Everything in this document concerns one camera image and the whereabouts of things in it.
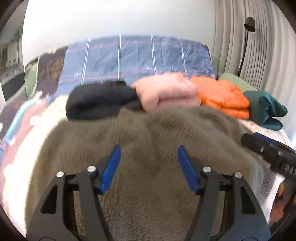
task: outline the folded clothing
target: folded clothing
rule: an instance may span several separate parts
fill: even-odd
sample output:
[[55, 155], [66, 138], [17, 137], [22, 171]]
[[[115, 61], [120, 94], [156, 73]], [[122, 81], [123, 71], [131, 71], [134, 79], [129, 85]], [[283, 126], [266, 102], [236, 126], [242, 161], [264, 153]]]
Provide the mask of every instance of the folded clothing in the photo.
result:
[[196, 86], [181, 73], [148, 76], [132, 84], [147, 112], [169, 106], [199, 106]]
[[288, 110], [273, 96], [265, 91], [245, 91], [244, 96], [249, 100], [250, 119], [256, 124], [279, 131], [283, 124], [272, 117], [284, 117]]
[[116, 116], [122, 106], [141, 109], [136, 90], [124, 81], [92, 83], [75, 88], [69, 95], [66, 114], [69, 120], [95, 120]]
[[197, 97], [201, 99], [202, 105], [208, 105], [235, 118], [249, 118], [249, 101], [240, 89], [228, 80], [192, 77], [191, 82], [199, 90]]

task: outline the green pillow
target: green pillow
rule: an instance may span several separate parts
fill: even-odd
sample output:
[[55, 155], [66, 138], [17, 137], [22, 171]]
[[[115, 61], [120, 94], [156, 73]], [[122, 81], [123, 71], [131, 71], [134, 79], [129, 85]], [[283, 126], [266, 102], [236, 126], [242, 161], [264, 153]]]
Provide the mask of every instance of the green pillow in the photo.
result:
[[245, 91], [257, 91], [256, 88], [248, 84], [246, 81], [242, 80], [241, 78], [238, 78], [237, 76], [230, 74], [230, 73], [224, 73], [221, 75], [219, 80], [228, 80], [229, 82], [236, 85], [238, 88], [240, 88], [241, 92]]
[[26, 93], [27, 96], [33, 93], [35, 85], [37, 82], [37, 63], [33, 64], [26, 72], [25, 75], [25, 86], [26, 86]]

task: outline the metal screw head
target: metal screw head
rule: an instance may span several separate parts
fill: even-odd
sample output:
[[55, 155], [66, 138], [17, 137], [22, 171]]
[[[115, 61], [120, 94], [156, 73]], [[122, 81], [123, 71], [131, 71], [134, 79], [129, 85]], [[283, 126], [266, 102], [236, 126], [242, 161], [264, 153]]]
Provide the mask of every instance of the metal screw head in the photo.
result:
[[65, 174], [64, 172], [60, 171], [60, 172], [57, 173], [57, 177], [63, 177], [64, 174]]
[[202, 169], [204, 172], [211, 172], [212, 169], [210, 167], [203, 167]]
[[242, 177], [242, 174], [240, 172], [235, 172], [234, 173], [234, 176], [237, 177], [237, 178], [241, 178]]
[[94, 172], [94, 171], [96, 170], [96, 167], [95, 167], [95, 166], [89, 166], [89, 167], [87, 168], [87, 170], [88, 170], [89, 172]]

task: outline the orange puffer jacket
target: orange puffer jacket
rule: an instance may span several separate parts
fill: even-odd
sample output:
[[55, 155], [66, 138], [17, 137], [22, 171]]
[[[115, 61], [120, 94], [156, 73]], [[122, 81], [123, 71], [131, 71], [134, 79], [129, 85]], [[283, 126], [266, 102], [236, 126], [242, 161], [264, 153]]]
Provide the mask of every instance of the orange puffer jacket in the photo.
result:
[[192, 77], [197, 86], [201, 104], [211, 106], [235, 118], [248, 119], [250, 103], [240, 89], [228, 80], [218, 80], [207, 77]]

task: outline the light blue fabric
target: light blue fabric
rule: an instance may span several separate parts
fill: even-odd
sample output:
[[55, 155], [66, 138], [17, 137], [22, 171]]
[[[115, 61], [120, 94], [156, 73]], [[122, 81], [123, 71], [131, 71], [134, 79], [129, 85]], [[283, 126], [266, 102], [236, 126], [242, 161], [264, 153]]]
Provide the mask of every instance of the light blue fabric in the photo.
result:
[[15, 117], [13, 118], [5, 136], [2, 139], [2, 145], [7, 145], [11, 139], [15, 136], [15, 134], [18, 132], [21, 122], [22, 122], [22, 117], [26, 110], [31, 106], [36, 104], [38, 99], [31, 99], [23, 103], [16, 113]]
[[78, 85], [121, 79], [130, 86], [141, 77], [165, 72], [215, 78], [210, 54], [198, 42], [119, 35], [69, 44], [57, 91], [47, 104]]

